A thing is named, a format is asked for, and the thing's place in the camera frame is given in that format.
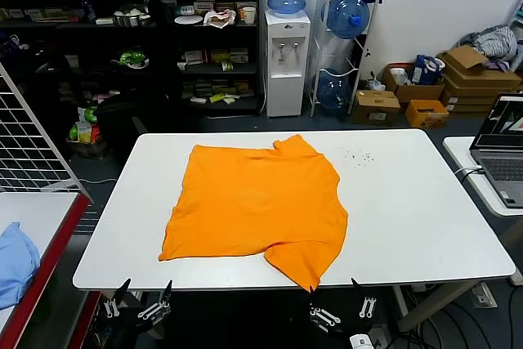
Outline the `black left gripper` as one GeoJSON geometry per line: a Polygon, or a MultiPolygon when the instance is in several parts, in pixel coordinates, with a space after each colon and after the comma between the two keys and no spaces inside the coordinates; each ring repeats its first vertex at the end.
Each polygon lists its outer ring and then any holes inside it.
{"type": "Polygon", "coordinates": [[[113,297],[105,300],[103,303],[105,315],[110,323],[111,339],[136,338],[139,334],[151,330],[164,316],[170,313],[172,280],[168,282],[166,288],[162,291],[159,300],[148,308],[129,306],[118,308],[131,281],[132,279],[128,278],[114,292],[113,297]]]}

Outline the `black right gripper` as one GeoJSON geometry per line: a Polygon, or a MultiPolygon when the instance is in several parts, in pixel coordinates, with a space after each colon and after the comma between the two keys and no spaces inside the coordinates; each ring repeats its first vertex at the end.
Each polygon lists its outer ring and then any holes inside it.
{"type": "Polygon", "coordinates": [[[351,283],[360,296],[359,317],[341,319],[325,308],[321,307],[315,300],[316,294],[313,288],[309,291],[309,317],[318,327],[326,327],[328,335],[335,338],[349,338],[356,334],[367,334],[372,328],[374,309],[377,303],[375,297],[367,296],[363,287],[351,277],[351,283]]]}

